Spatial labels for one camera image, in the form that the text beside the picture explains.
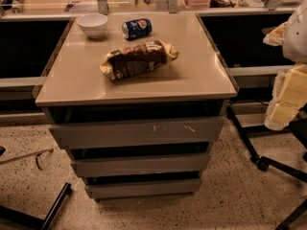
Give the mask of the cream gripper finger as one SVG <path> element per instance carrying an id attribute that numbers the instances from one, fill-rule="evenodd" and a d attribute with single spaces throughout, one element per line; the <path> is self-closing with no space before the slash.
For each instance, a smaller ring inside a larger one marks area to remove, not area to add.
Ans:
<path id="1" fill-rule="evenodd" d="M 272 100 L 267 108 L 265 127 L 282 130 L 306 104 L 307 65 L 297 64 L 289 71 L 279 71 L 273 84 Z"/>

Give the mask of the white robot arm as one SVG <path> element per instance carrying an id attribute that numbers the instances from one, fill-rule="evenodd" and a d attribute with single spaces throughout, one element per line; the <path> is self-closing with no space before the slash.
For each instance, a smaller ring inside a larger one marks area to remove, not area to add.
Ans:
<path id="1" fill-rule="evenodd" d="M 282 130 L 307 104 L 307 0 L 301 2 L 286 22 L 269 32 L 263 42 L 281 46 L 284 58 L 295 64 L 275 77 L 266 112 L 265 127 Z"/>

